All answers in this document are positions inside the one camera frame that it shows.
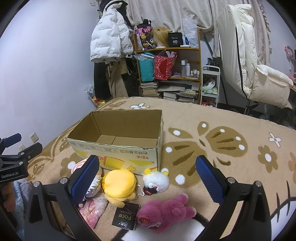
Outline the person's left hand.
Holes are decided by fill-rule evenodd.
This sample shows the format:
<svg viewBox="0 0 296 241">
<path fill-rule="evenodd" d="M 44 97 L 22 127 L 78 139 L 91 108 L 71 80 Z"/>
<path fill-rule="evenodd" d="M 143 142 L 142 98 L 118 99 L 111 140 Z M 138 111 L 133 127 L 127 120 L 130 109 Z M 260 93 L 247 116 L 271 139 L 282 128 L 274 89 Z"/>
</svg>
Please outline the person's left hand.
<svg viewBox="0 0 296 241">
<path fill-rule="evenodd" d="M 4 197 L 4 207 L 6 208 L 6 210 L 8 212 L 14 211 L 16 207 L 16 202 L 13 182 L 3 185 L 3 187 L 1 188 L 1 194 Z"/>
</svg>

